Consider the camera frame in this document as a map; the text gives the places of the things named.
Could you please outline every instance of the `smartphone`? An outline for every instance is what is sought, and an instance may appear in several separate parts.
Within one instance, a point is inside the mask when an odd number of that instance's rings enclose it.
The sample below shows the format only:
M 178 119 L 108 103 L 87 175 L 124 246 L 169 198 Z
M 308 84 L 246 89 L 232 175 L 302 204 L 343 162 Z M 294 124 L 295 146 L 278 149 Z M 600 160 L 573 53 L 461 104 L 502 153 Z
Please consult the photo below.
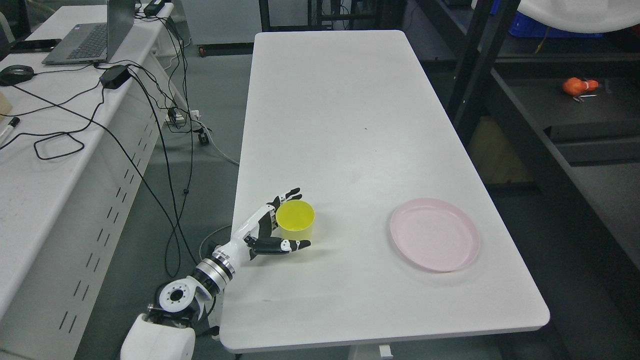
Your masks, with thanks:
M 24 53 L 49 53 L 60 42 L 58 38 L 46 39 L 46 40 L 23 40 L 15 43 L 9 53 L 11 54 L 24 54 Z

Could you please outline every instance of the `laptop screen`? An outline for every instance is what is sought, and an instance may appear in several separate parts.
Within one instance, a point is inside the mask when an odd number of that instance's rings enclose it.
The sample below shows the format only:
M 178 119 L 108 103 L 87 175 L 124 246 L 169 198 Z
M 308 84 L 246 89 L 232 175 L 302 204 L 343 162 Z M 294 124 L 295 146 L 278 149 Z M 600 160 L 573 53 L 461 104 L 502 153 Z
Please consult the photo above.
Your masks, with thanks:
M 129 33 L 135 14 L 136 0 L 107 0 L 107 60 Z

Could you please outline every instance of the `blue crate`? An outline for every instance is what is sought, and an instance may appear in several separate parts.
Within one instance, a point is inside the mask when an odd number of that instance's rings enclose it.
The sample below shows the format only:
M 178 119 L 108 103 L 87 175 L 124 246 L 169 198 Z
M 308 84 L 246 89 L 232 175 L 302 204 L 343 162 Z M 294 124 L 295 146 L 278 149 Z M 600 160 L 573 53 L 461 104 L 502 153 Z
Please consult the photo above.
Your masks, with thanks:
M 516 12 L 511 27 L 509 28 L 509 34 L 514 37 L 521 38 L 543 38 L 547 32 L 547 25 L 534 19 Z M 571 31 L 558 30 L 556 28 L 549 28 L 547 34 L 548 38 L 601 38 L 602 33 L 584 34 L 584 33 L 572 33 Z

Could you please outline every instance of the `white table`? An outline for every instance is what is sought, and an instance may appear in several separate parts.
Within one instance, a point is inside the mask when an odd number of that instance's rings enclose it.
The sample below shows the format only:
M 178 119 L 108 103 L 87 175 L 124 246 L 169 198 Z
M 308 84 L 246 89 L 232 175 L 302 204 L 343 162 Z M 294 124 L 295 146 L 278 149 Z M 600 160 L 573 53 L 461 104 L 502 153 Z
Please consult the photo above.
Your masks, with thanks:
M 312 246 L 259 256 L 225 291 L 231 352 L 532 331 L 549 311 L 404 34 L 256 36 L 234 228 L 300 186 Z M 418 197 L 462 209 L 481 238 L 466 269 L 421 270 L 389 220 Z
M 172 10 L 173 5 L 167 4 L 159 16 L 167 17 Z M 106 6 L 64 6 L 29 39 L 62 38 L 77 23 L 105 20 Z M 166 30 L 159 21 L 136 20 L 111 61 L 142 64 L 167 91 L 166 73 L 151 54 L 163 33 Z M 82 67 L 46 67 L 41 64 L 45 56 L 9 55 L 0 69 L 14 64 L 29 65 L 36 72 Z M 96 85 L 102 73 L 88 67 L 40 74 L 18 86 L 61 102 Z M 155 84 L 146 76 L 141 78 L 160 101 Z M 0 91 L 13 104 L 12 114 L 48 105 L 14 88 Z M 101 86 L 65 106 L 89 117 L 100 102 L 100 91 Z M 166 111 L 156 111 L 162 121 Z M 86 124 L 86 120 L 59 109 L 20 118 L 13 135 L 79 129 Z M 144 172 L 158 130 L 138 84 L 129 80 L 117 90 L 106 90 L 95 121 L 117 136 Z M 73 358 L 138 191 L 140 177 L 101 128 L 92 125 L 74 136 L 86 147 L 57 160 L 39 160 L 32 148 L 37 138 L 28 136 L 0 151 L 1 351 L 36 359 Z M 41 150 L 44 156 L 52 156 L 74 146 L 70 139 L 60 138 L 43 144 Z

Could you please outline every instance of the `table leg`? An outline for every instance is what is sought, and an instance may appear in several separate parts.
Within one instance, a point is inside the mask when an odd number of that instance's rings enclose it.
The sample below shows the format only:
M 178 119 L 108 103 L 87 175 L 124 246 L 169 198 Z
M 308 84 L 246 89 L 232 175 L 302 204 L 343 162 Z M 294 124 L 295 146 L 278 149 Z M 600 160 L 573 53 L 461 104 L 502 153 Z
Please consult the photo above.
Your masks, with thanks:
M 351 345 L 349 349 L 349 360 L 392 360 L 389 345 Z

